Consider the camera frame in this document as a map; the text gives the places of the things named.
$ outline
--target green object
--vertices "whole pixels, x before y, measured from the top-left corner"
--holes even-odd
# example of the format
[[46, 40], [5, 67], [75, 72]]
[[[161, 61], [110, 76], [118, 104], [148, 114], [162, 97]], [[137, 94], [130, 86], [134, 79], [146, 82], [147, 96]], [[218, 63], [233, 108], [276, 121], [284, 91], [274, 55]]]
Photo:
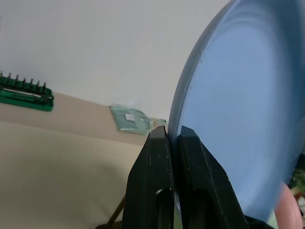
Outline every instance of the green object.
[[138, 135], [147, 135], [157, 126], [167, 125], [166, 120], [160, 118], [149, 118], [142, 111], [131, 107], [113, 105], [110, 109], [120, 131]]
[[296, 169], [290, 180], [289, 187], [292, 189], [298, 187], [300, 192], [305, 193], [305, 171], [301, 169]]
[[51, 111], [54, 107], [54, 96], [52, 90], [46, 87], [46, 84], [39, 86], [33, 84], [33, 80], [27, 83], [23, 81], [11, 79], [10, 74], [4, 77], [0, 73], [0, 103], [22, 106], [41, 111]]

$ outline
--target beige wall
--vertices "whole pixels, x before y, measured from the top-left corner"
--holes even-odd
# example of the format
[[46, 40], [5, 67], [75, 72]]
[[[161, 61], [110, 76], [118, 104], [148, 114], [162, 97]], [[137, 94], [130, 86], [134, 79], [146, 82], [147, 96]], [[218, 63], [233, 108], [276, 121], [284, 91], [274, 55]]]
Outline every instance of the beige wall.
[[93, 229], [141, 146], [0, 122], [0, 228]]
[[17, 123], [58, 132], [143, 146], [146, 136], [117, 130], [110, 108], [54, 93], [51, 112], [0, 103], [0, 122]]

